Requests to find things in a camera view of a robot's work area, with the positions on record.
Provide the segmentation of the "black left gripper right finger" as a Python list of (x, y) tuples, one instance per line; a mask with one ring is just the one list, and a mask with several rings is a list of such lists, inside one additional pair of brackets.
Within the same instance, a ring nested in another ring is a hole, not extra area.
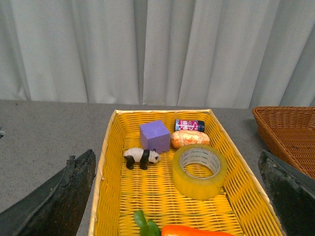
[(315, 180), (263, 150), (258, 168), (273, 209), (288, 236), (315, 234)]

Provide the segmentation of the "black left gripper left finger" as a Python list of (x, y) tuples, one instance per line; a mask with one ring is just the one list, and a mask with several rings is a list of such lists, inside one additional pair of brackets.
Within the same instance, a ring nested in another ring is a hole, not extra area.
[(89, 149), (70, 156), (66, 166), (0, 214), (2, 236), (74, 236), (82, 221), (95, 177)]

